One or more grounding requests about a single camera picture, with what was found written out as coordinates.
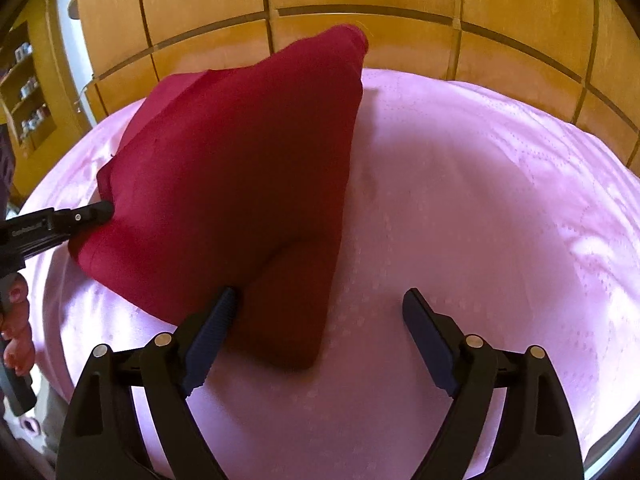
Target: wooden cabinet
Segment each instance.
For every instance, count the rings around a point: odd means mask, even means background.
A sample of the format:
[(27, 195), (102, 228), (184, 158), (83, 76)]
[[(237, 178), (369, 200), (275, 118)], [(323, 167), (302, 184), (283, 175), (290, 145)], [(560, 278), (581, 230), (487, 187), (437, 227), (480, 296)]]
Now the wooden cabinet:
[(591, 92), (587, 92), (575, 123), (604, 142), (623, 164), (638, 142), (638, 132)]
[(89, 108), (91, 108), (91, 112), (94, 115), (95, 121), (99, 123), (107, 116), (107, 110), (104, 109), (104, 105), (102, 104), (102, 97), (100, 96), (100, 92), (98, 92), (98, 87), (95, 81), (91, 81), (86, 86), (84, 95), (87, 102), (89, 103)]
[(205, 32), (153, 53), (160, 79), (180, 72), (247, 66), (268, 56), (264, 20)]
[(428, 77), (447, 75), (453, 28), (398, 16), (378, 14), (299, 14), (272, 21), (273, 44), (281, 50), (339, 23), (357, 25), (367, 35), (368, 68), (387, 68)]
[(562, 72), (497, 41), (462, 33), (458, 81), (490, 88), (570, 121), (582, 86)]
[(78, 12), (96, 76), (150, 46), (140, 0), (78, 0)]
[(56, 129), (33, 62), (26, 22), (13, 28), (0, 46), (0, 99), (14, 150), (26, 158)]
[(149, 95), (158, 78), (151, 56), (141, 57), (98, 81), (98, 90), (108, 114)]
[(593, 0), (464, 0), (465, 22), (494, 30), (584, 77), (593, 33)]
[(600, 0), (591, 84), (640, 125), (640, 38), (615, 0)]

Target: metal rivet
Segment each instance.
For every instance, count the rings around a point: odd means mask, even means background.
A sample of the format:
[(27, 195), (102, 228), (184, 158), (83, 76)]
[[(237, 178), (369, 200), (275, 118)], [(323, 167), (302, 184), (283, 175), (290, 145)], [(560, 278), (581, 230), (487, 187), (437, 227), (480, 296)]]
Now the metal rivet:
[(530, 352), (536, 359), (544, 359), (546, 355), (545, 350), (539, 346), (532, 346)]
[(156, 343), (156, 346), (167, 346), (170, 342), (171, 334), (168, 334), (167, 332), (158, 334), (154, 339), (154, 343)]
[(107, 353), (107, 345), (98, 345), (94, 348), (94, 357), (102, 357)]
[(472, 334), (466, 336), (466, 344), (471, 346), (471, 348), (482, 348), (484, 341), (480, 336)]

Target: pink bedspread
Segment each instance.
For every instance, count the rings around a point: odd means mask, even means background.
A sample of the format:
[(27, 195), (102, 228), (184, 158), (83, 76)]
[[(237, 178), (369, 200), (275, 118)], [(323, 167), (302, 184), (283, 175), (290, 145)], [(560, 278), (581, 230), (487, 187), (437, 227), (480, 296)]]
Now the pink bedspread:
[[(545, 347), (586, 455), (640, 400), (640, 181), (597, 138), (494, 92), (381, 70), (363, 82), (321, 362), (289, 375), (221, 354), (189, 399), (210, 448), (231, 480), (409, 479), (450, 403), (402, 323), (416, 286), (496, 348)], [(24, 212), (87, 203), (139, 106), (94, 128)], [(96, 344), (174, 328), (86, 277), (64, 246), (25, 276), (38, 364), (67, 399)], [(136, 403), (168, 474), (140, 392)]]

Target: wooden wall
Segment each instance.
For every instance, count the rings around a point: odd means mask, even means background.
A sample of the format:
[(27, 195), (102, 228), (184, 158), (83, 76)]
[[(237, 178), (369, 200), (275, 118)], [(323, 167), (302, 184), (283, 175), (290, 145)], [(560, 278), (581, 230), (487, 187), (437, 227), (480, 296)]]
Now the wooden wall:
[(640, 174), (640, 40), (614, 0), (78, 0), (97, 115), (175, 72), (248, 65), (350, 22), (366, 66), (494, 89), (600, 137)]

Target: shelf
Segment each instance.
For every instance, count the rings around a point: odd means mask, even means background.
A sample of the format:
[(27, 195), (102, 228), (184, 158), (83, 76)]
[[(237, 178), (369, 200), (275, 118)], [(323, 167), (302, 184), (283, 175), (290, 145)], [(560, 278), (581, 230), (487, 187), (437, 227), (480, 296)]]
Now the shelf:
[(11, 115), (14, 121), (20, 124), (23, 120), (28, 119), (29, 116), (40, 108), (44, 104), (44, 96), (42, 95), (42, 88), (37, 87), (22, 101), (19, 101), (11, 110)]
[(0, 88), (8, 86), (11, 80), (16, 78), (18, 74), (25, 72), (27, 74), (33, 74), (35, 72), (35, 69), (33, 67), (33, 54), (25, 56), (20, 63), (16, 64), (11, 68), (11, 70), (9, 70), (9, 72), (5, 74), (2, 80), (0, 80)]
[(55, 129), (56, 123), (53, 122), (53, 117), (49, 116), (35, 130), (30, 132), (28, 138), (31, 138), (34, 149), (37, 150)]
[(31, 153), (33, 153), (33, 142), (31, 141), (31, 137), (27, 136), (23, 142), (20, 142), (20, 139), (18, 138), (18, 148), (22, 158), (29, 158)]
[(12, 28), (2, 40), (0, 46), (0, 66), (15, 62), (15, 49), (24, 42), (29, 43), (29, 30), (26, 22)]

